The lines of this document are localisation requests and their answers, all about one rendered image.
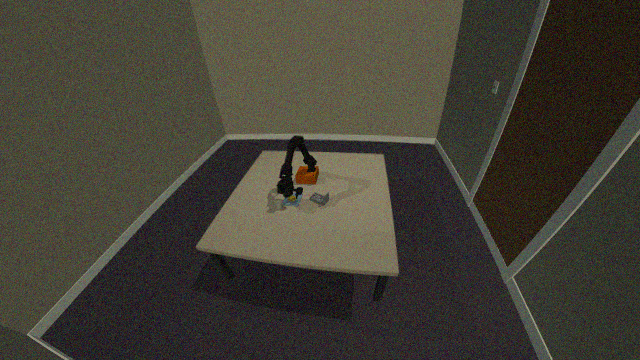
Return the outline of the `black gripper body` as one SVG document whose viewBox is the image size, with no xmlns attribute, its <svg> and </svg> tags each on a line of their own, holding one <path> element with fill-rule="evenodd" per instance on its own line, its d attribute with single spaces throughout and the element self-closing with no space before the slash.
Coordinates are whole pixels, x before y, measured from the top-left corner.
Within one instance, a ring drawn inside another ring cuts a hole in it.
<svg viewBox="0 0 640 360">
<path fill-rule="evenodd" d="M 292 184 L 286 186 L 286 188 L 288 188 L 288 187 L 290 187 L 293 192 L 296 192 L 297 195 L 301 195 L 302 192 L 303 192 L 303 188 L 302 187 L 297 187 L 297 189 L 294 189 L 293 181 L 292 181 Z M 277 189 L 277 193 L 283 193 L 283 190 L 280 191 L 279 189 Z"/>
</svg>

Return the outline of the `light blue mat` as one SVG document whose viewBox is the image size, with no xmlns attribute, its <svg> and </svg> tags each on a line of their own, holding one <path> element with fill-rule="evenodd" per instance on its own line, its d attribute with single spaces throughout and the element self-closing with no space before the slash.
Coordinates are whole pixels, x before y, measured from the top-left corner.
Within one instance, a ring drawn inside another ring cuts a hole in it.
<svg viewBox="0 0 640 360">
<path fill-rule="evenodd" d="M 296 197 L 295 194 L 296 193 L 293 192 L 293 195 L 291 195 L 291 196 L 295 196 Z M 286 199 L 284 198 L 282 206 L 296 206 L 296 207 L 298 207 L 299 203 L 300 203 L 300 200 L 302 198 L 302 195 L 303 195 L 303 193 L 301 195 L 298 195 L 297 200 L 292 201 L 292 202 L 288 201 L 288 197 Z"/>
</svg>

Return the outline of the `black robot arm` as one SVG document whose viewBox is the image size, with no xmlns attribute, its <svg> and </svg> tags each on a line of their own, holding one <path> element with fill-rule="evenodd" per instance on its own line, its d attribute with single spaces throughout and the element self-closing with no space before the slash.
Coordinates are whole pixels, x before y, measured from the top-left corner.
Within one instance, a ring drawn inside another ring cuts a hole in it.
<svg viewBox="0 0 640 360">
<path fill-rule="evenodd" d="M 288 144 L 287 144 L 287 152 L 286 152 L 286 157 L 285 157 L 285 162 L 284 164 L 281 166 L 280 169 L 280 174 L 279 174 L 279 178 L 281 178 L 280 181 L 278 181 L 277 184 L 277 188 L 282 191 L 283 190 L 283 196 L 284 198 L 286 197 L 290 197 L 291 195 L 293 195 L 293 191 L 290 187 L 286 188 L 287 185 L 292 184 L 292 158 L 293 158 L 293 154 L 294 154 L 294 149 L 296 146 L 299 147 L 301 153 L 304 156 L 304 163 L 308 165 L 308 170 L 307 172 L 315 172 L 316 168 L 315 165 L 317 163 L 317 161 L 314 159 L 313 156 L 311 156 L 308 152 L 308 150 L 306 149 L 305 145 L 304 145 L 304 138 L 303 136 L 293 136 Z M 285 175 L 285 176 L 282 176 Z"/>
</svg>

